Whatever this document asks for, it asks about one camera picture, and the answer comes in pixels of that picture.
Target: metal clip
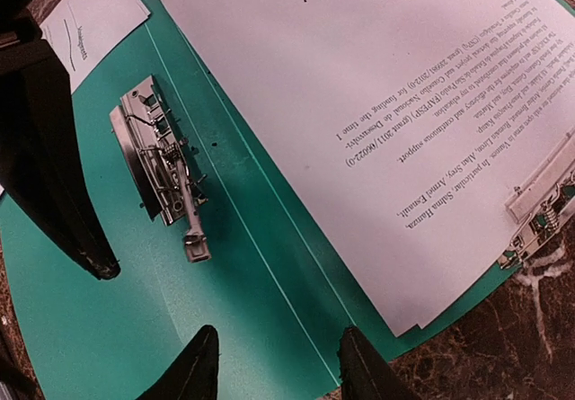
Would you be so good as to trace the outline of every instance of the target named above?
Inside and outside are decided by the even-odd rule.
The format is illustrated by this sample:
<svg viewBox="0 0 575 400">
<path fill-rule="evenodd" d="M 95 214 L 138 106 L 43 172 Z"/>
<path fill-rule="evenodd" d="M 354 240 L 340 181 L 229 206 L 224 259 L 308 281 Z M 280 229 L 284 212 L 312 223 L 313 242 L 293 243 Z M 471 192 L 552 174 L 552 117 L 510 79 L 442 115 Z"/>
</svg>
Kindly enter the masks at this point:
<svg viewBox="0 0 575 400">
<path fill-rule="evenodd" d="M 563 144 L 538 169 L 524 190 L 516 187 L 517 194 L 507 207 L 515 219 L 523 220 L 498 259 L 502 269 L 514 268 L 527 261 L 575 214 L 574 159 L 575 141 L 568 134 Z M 539 198 L 545 188 L 547 192 Z M 526 211 L 529 205 L 533 205 L 533 201 L 536 201 L 535 207 Z"/>
<path fill-rule="evenodd" d="M 128 168 L 151 219 L 158 214 L 169 226 L 186 216 L 190 229 L 183 238 L 190 262 L 211 258 L 199 220 L 198 206 L 207 201 L 199 182 L 190 174 L 181 150 L 187 139 L 178 140 L 168 114 L 170 110 L 149 76 L 121 97 L 121 106 L 110 113 Z"/>
</svg>

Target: paper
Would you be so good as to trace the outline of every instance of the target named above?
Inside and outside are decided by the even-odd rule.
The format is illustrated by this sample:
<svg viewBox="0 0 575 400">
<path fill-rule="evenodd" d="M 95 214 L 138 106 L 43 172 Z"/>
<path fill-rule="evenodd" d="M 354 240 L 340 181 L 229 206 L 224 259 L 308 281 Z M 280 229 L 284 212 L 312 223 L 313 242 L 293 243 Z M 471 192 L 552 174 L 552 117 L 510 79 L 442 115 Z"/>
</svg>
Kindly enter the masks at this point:
<svg viewBox="0 0 575 400">
<path fill-rule="evenodd" d="M 141 0 L 62 0 L 40 27 L 74 92 L 149 14 Z"/>
<path fill-rule="evenodd" d="M 162 1 L 396 335 L 493 264 L 575 124 L 553 0 Z"/>
</svg>

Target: metal binder clip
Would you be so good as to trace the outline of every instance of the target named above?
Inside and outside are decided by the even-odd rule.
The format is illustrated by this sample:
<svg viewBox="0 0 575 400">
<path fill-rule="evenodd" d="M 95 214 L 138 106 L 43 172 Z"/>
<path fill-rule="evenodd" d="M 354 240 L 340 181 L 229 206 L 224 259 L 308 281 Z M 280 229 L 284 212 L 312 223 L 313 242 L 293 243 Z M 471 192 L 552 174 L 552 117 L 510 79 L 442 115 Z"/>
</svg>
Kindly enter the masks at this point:
<svg viewBox="0 0 575 400">
<path fill-rule="evenodd" d="M 149 76 L 121 97 L 121 106 L 110 113 L 128 168 L 151 219 L 160 214 L 166 226 L 184 215 L 190 230 L 183 238 L 190 262 L 210 259 L 198 206 L 207 201 L 199 182 L 190 175 L 181 150 L 187 140 L 173 134 L 162 97 Z"/>
<path fill-rule="evenodd" d="M 557 234 L 575 214 L 575 138 L 560 146 L 506 204 L 520 224 L 498 259 L 502 269 L 521 265 Z"/>
</svg>

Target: black object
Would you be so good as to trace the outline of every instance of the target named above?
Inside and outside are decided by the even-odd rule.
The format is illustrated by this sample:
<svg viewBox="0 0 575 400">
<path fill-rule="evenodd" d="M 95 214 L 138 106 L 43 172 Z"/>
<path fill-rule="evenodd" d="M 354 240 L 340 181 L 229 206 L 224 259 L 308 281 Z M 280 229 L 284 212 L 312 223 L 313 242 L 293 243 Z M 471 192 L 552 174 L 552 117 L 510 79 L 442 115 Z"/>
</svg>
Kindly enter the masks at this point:
<svg viewBox="0 0 575 400">
<path fill-rule="evenodd" d="M 216 400 L 219 341 L 202 326 L 165 373 L 137 400 Z"/>
<path fill-rule="evenodd" d="M 119 265 L 85 187 L 69 77 L 40 36 L 25 11 L 0 26 L 0 183 L 73 261 L 112 279 Z"/>
<path fill-rule="evenodd" d="M 340 341 L 342 400 L 419 400 L 395 376 L 366 336 L 352 326 Z"/>
<path fill-rule="evenodd" d="M 36 384 L 2 356 L 0 356 L 0 381 L 8 387 L 8 395 L 14 400 L 33 398 L 36 393 Z"/>
</svg>

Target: lever arch mechanism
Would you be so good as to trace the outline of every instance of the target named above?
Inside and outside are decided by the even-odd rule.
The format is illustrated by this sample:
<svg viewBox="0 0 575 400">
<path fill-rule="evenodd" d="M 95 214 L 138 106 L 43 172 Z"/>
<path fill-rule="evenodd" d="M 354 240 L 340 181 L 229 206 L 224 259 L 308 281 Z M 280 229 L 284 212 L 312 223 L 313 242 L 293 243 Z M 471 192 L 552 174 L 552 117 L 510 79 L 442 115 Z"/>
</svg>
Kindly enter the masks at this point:
<svg viewBox="0 0 575 400">
<path fill-rule="evenodd" d="M 501 268 L 521 265 L 575 214 L 575 137 L 567 134 L 516 194 L 508 213 L 520 225 L 498 259 Z"/>
<path fill-rule="evenodd" d="M 150 218 L 160 214 L 169 226 L 186 216 L 190 229 L 183 242 L 188 260 L 205 261 L 211 255 L 198 214 L 198 206 L 208 200 L 199 188 L 205 176 L 197 181 L 191 176 L 181 150 L 188 141 L 174 136 L 169 114 L 149 76 L 121 97 L 110 120 Z"/>
</svg>

